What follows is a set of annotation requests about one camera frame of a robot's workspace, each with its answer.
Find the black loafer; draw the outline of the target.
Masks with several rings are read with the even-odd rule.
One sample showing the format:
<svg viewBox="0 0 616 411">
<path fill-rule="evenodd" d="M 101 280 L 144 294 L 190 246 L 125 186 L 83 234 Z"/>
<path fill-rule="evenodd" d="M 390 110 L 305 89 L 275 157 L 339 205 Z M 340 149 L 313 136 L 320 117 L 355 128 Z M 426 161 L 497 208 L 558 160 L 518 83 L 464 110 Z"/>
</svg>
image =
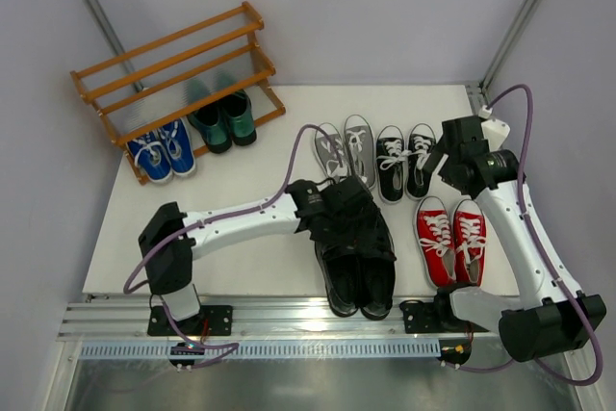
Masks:
<svg viewBox="0 0 616 411">
<path fill-rule="evenodd" d="M 353 247 L 315 242 L 315 254 L 324 281 L 330 310 L 347 318 L 357 310 L 359 263 Z"/>
<path fill-rule="evenodd" d="M 357 300 L 363 316 L 384 320 L 393 306 L 396 283 L 394 244 L 383 217 L 377 219 L 373 244 L 360 254 L 361 292 Z"/>
</svg>

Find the blue sneaker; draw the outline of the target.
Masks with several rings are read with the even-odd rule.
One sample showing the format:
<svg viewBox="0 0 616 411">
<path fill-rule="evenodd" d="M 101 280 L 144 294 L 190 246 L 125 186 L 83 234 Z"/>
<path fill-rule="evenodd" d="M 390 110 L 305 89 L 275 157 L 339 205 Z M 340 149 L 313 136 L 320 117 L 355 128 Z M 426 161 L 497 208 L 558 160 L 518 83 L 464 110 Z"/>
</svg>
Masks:
<svg viewBox="0 0 616 411">
<path fill-rule="evenodd" d="M 153 183 L 163 184 L 171 179 L 172 172 L 163 143 L 155 131 L 150 131 L 126 143 L 133 157 L 133 164 Z"/>
<path fill-rule="evenodd" d="M 190 176 L 196 169 L 191 137 L 182 118 L 163 125 L 159 135 L 173 172 L 180 177 Z"/>
</svg>

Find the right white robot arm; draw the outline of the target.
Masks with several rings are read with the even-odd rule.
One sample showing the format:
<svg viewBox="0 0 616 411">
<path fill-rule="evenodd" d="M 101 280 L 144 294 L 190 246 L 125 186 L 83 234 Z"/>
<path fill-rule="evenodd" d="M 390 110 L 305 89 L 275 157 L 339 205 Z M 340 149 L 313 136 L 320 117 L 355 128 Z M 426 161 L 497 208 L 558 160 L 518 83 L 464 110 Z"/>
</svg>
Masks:
<svg viewBox="0 0 616 411">
<path fill-rule="evenodd" d="M 603 299 L 586 294 L 566 270 L 534 211 L 521 162 L 508 149 L 491 150 L 481 118 L 444 121 L 424 167 L 475 201 L 498 236 L 519 291 L 516 298 L 503 297 L 456 283 L 438 291 L 442 311 L 498 334 L 517 362 L 595 345 L 606 315 Z"/>
</svg>

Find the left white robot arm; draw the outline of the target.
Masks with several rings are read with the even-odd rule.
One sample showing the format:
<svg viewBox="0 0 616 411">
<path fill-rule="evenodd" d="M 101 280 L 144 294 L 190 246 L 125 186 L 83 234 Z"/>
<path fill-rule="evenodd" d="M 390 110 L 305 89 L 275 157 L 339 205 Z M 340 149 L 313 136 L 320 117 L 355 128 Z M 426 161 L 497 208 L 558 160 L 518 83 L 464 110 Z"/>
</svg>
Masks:
<svg viewBox="0 0 616 411">
<path fill-rule="evenodd" d="M 328 303 L 339 317 L 360 310 L 382 320 L 391 310 L 396 256 L 372 194 L 355 177 L 296 180 L 272 198 L 235 208 L 185 213 L 161 206 L 138 237 L 146 285 L 175 322 L 201 310 L 193 262 L 227 246 L 306 232 L 315 245 Z"/>
</svg>

